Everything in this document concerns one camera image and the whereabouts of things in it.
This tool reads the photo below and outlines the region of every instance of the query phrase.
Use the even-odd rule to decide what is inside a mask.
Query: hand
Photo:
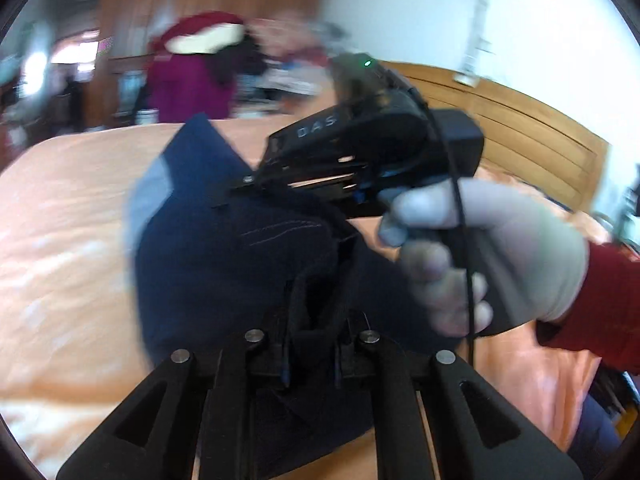
[[[486,230],[512,265],[523,285],[526,319],[557,321],[572,303],[586,275],[589,246],[582,235],[556,218],[543,205],[511,187],[461,178],[460,194],[466,225]],[[412,280],[414,295],[423,304],[433,327],[449,336],[468,332],[465,272],[455,269],[446,246],[411,239],[409,229],[447,229],[458,225],[451,181],[402,193],[393,202],[378,236],[389,246],[402,246],[400,264]],[[476,332],[493,317],[482,301],[484,276],[472,277]]]

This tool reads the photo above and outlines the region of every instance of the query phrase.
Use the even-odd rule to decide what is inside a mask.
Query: screw head
[[[443,365],[450,365],[456,361],[456,355],[450,350],[440,350],[436,354],[436,360]]]
[[[264,332],[259,328],[252,328],[244,334],[244,339],[249,343],[259,343],[264,338]]]
[[[191,355],[189,354],[188,350],[185,350],[184,348],[180,348],[171,354],[171,361],[178,364],[185,363],[189,360],[190,356]]]
[[[380,341],[380,334],[375,330],[363,330],[358,337],[360,341],[369,345]]]

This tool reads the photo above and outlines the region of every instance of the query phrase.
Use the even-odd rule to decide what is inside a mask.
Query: finger
[[[399,247],[408,237],[407,228],[394,220],[391,215],[386,214],[382,217],[378,228],[378,239],[383,245]]]
[[[451,253],[440,243],[409,240],[400,251],[400,265],[415,282],[434,282],[451,268]]]
[[[474,309],[474,327],[476,333],[487,328],[494,318],[494,310],[486,301],[476,304]],[[449,337],[464,337],[469,332],[468,312],[432,311],[429,322],[437,332]]]
[[[460,178],[458,185],[469,227],[501,225],[513,217],[522,202],[516,190],[495,182]],[[393,201],[391,212],[397,222],[407,227],[439,229],[458,225],[458,208],[450,180],[402,193]]]
[[[486,278],[479,273],[471,277],[474,304],[479,303],[487,292]],[[416,299],[430,310],[464,312],[468,306],[466,297],[466,273],[462,269],[449,269],[437,282],[415,283]]]

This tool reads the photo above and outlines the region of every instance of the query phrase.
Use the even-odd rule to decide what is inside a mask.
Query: triangular cutout
[[[166,382],[156,384],[116,428],[117,438],[145,447],[166,392]]]
[[[464,381],[460,384],[460,389],[485,447],[493,449],[520,436],[520,429],[516,424],[484,396],[475,384]]]

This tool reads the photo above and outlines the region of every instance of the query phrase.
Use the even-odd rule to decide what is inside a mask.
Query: white stitching
[[[282,235],[285,235],[285,234],[290,233],[292,231],[297,231],[298,229],[309,229],[309,228],[312,228],[312,227],[323,227],[323,225],[322,224],[311,224],[311,225],[299,225],[298,227],[292,227],[291,229],[287,229],[286,231],[278,233],[275,236],[272,236],[271,238],[266,238],[265,240],[260,240],[259,242],[253,242],[253,243],[249,244],[249,247],[251,247],[252,245],[263,244],[265,242],[269,242],[270,240],[275,240],[276,238],[279,238]]]
[[[247,236],[247,235],[250,235],[252,233],[259,233],[260,231],[264,231],[266,229],[271,229],[271,228],[274,228],[274,227],[278,227],[278,226],[281,226],[281,225],[288,225],[288,224],[319,225],[319,224],[314,224],[313,222],[310,222],[309,220],[287,220],[286,222],[279,222],[277,224],[267,225],[267,227],[261,227],[259,229],[253,229],[252,231],[247,231],[245,233],[242,233],[240,236]]]

